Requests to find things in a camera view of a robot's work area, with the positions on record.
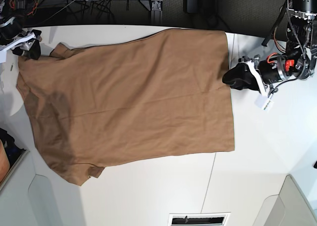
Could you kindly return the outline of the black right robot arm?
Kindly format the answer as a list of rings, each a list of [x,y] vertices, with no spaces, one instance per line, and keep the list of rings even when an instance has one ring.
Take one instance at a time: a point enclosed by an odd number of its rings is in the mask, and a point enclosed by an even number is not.
[[[27,18],[35,14],[40,0],[0,0],[0,62],[7,52],[38,60],[41,55],[41,31],[25,28]]]

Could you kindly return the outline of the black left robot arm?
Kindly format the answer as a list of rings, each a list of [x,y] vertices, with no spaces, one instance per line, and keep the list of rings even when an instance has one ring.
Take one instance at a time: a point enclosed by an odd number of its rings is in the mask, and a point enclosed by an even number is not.
[[[312,77],[317,64],[317,0],[285,0],[262,46],[270,40],[277,52],[264,60],[239,58],[223,75],[223,83],[236,90],[258,91],[269,99],[281,85]]]

